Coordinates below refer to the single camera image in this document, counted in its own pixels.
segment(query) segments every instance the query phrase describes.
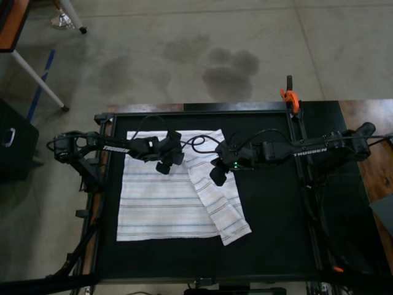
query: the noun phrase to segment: concrete floor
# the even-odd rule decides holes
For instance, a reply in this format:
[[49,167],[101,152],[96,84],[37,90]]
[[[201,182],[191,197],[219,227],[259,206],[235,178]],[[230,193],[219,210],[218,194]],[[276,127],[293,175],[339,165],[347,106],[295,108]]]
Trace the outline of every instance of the concrete floor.
[[[45,144],[98,130],[109,104],[280,101],[286,75],[302,100],[392,98],[391,0],[79,0],[87,35],[50,27],[51,2],[33,5],[17,50],[71,108],[41,95],[33,124],[46,164],[0,186],[0,281],[56,271],[80,238],[80,178]],[[0,96],[26,116],[37,85],[0,56]],[[286,284],[305,294],[303,283]],[[181,294],[184,285],[99,286],[97,294]]]

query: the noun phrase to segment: black box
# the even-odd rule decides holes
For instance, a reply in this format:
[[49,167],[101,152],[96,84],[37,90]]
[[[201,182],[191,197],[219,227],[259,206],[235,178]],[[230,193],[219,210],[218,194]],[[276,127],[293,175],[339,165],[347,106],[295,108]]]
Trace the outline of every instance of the black box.
[[0,181],[26,179],[39,132],[0,100]]

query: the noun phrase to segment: striped towel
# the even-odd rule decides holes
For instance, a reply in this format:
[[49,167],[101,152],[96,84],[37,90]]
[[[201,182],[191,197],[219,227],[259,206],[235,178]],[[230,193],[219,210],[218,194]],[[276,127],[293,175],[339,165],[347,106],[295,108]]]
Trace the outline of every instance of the striped towel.
[[[218,131],[179,131],[182,141],[197,135],[209,135],[223,141]],[[134,132],[128,132],[131,139]],[[139,132],[137,138],[166,132]],[[212,140],[196,146],[199,151],[213,151]],[[217,154],[199,154],[191,146],[184,148],[182,165],[173,165],[168,175],[155,170],[156,162],[144,163],[125,156],[122,193],[117,223],[117,241],[153,238],[209,238],[220,235],[226,246],[251,232],[241,208],[233,173],[217,187],[209,173],[210,161]]]

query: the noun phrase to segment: water stain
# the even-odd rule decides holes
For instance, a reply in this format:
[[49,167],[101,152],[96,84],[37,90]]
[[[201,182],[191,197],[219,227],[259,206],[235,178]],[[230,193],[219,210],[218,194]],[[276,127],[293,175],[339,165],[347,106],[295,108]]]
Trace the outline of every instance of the water stain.
[[250,78],[229,66],[207,69],[202,80],[215,100],[238,101],[251,97]]
[[172,101],[168,90],[172,78],[167,70],[161,68],[152,69],[149,72],[149,79],[164,94],[166,101]]
[[211,40],[206,34],[193,39],[180,39],[165,45],[163,57],[178,63],[189,63],[198,59],[210,46]]
[[131,58],[121,56],[106,61],[100,66],[98,72],[98,87],[108,96],[127,92],[134,87],[129,68]]
[[245,75],[256,75],[259,72],[259,59],[247,50],[236,52],[231,65]]
[[209,68],[202,75],[208,93],[217,101],[244,101],[252,95],[251,76],[259,71],[259,59],[242,50],[232,54],[227,49],[210,51],[209,61],[221,66]]
[[225,65],[230,62],[232,58],[232,53],[228,49],[214,48],[209,52],[210,63],[215,63],[218,65]]

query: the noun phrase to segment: black table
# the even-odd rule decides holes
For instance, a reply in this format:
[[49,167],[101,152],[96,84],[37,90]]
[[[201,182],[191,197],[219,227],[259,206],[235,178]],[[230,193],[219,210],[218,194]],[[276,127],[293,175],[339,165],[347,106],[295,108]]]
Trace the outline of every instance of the black table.
[[[306,102],[303,110],[307,137],[346,129],[338,102]],[[277,128],[288,137],[301,136],[284,103],[173,104],[123,111],[131,113],[116,114],[112,123],[102,124],[101,132],[125,138],[147,111],[159,113],[177,130],[221,128],[228,137],[239,130],[242,136],[249,136],[264,128]],[[143,130],[163,127],[152,121]],[[318,241],[306,220],[304,187],[295,159],[268,170],[235,173],[252,233],[224,247],[219,237],[116,242],[124,155],[112,153],[108,157],[102,152],[100,156],[107,164],[102,225],[87,247],[84,264],[79,266],[81,273],[97,273],[102,282],[180,283],[199,278],[250,282],[310,280],[321,269],[331,267],[324,243]],[[375,254],[382,247],[357,164],[349,163],[336,174],[340,177],[332,176],[323,192],[322,215],[332,240],[355,268],[388,273],[384,255]],[[91,214],[85,220],[85,230],[99,200],[102,195],[89,196]]]

